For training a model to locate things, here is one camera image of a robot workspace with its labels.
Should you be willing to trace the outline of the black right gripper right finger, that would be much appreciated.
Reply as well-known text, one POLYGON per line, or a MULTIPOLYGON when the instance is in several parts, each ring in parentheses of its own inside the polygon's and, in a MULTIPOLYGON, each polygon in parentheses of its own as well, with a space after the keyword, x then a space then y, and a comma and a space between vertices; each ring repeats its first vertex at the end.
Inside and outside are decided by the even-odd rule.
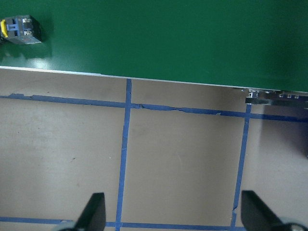
POLYGON ((251 190, 241 192, 241 221, 247 231, 283 231, 284 223, 251 190))

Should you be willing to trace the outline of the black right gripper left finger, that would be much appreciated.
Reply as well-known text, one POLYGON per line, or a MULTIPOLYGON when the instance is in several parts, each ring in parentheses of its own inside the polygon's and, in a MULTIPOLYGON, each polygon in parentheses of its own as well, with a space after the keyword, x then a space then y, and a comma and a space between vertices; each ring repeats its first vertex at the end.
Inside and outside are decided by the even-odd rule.
POLYGON ((103 231, 106 226, 105 196, 102 192, 93 193, 73 231, 103 231))

